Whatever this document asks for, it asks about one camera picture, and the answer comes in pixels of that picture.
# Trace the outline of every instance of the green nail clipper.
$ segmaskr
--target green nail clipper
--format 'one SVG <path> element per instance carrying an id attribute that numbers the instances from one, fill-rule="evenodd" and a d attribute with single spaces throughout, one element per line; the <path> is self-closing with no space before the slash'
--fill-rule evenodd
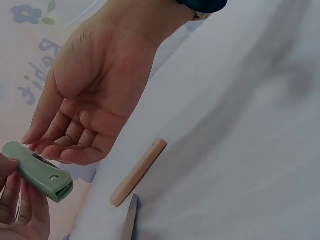
<path id="1" fill-rule="evenodd" d="M 19 175 L 56 203 L 65 199 L 74 189 L 70 173 L 59 169 L 16 141 L 4 145 L 2 154 L 18 160 Z"/>

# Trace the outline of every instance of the palm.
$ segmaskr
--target palm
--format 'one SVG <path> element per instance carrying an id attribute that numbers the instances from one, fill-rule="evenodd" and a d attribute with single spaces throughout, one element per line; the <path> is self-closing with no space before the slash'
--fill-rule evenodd
<path id="1" fill-rule="evenodd" d="M 62 104 L 49 128 L 48 117 L 41 116 L 42 125 L 48 126 L 31 150 L 79 165 L 105 158 L 139 102 L 156 50 L 143 36 L 112 23 L 88 21 L 79 28 L 61 50 L 46 84 L 58 91 L 53 108 Z M 40 99 L 35 116 L 42 112 L 41 101 L 45 99 Z"/>

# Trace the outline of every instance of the white bedsheet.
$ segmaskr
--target white bedsheet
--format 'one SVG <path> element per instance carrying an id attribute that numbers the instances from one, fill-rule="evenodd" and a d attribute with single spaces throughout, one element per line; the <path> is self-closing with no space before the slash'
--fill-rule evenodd
<path id="1" fill-rule="evenodd" d="M 71 240 L 120 239 L 109 197 L 155 137 L 134 190 L 138 240 L 320 238 L 317 0 L 230 0 L 160 68 L 101 163 Z"/>
<path id="2" fill-rule="evenodd" d="M 28 130 L 47 74 L 72 32 L 106 0 L 10 0 L 0 2 L 0 148 Z M 202 22 L 189 22 L 157 52 L 152 75 Z M 97 164 L 55 164 L 70 172 L 74 190 L 62 202 L 49 201 L 49 240 L 68 240 Z"/>

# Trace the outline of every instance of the scissors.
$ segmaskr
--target scissors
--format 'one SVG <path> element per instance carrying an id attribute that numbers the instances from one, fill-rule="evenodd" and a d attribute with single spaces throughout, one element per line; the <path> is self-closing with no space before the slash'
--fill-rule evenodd
<path id="1" fill-rule="evenodd" d="M 125 219 L 124 229 L 121 240 L 132 240 L 134 239 L 135 221 L 138 208 L 138 196 L 133 194 L 128 214 Z"/>

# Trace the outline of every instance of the skin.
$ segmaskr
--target skin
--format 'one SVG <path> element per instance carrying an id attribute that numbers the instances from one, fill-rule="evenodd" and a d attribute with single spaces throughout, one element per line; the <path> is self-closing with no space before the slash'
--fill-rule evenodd
<path id="1" fill-rule="evenodd" d="M 50 234 L 46 196 L 29 186 L 16 173 L 18 161 L 0 153 L 0 239 L 47 240 Z M 21 190 L 20 214 L 15 222 Z"/>
<path id="2" fill-rule="evenodd" d="M 158 47 L 194 17 L 175 0 L 109 0 L 61 50 L 22 142 L 64 163 L 104 159 L 145 90 Z"/>

